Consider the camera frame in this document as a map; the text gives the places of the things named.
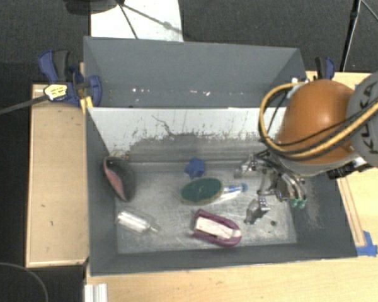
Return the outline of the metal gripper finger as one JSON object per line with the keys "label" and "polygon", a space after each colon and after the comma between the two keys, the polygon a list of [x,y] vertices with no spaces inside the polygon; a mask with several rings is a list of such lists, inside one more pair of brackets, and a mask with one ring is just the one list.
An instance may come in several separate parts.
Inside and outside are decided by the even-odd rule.
{"label": "metal gripper finger", "polygon": [[234,172],[235,179],[249,179],[256,177],[258,174],[256,164],[253,161],[242,163]]}
{"label": "metal gripper finger", "polygon": [[265,198],[253,199],[246,209],[244,222],[245,224],[253,225],[257,219],[262,218],[269,211],[270,207]]}

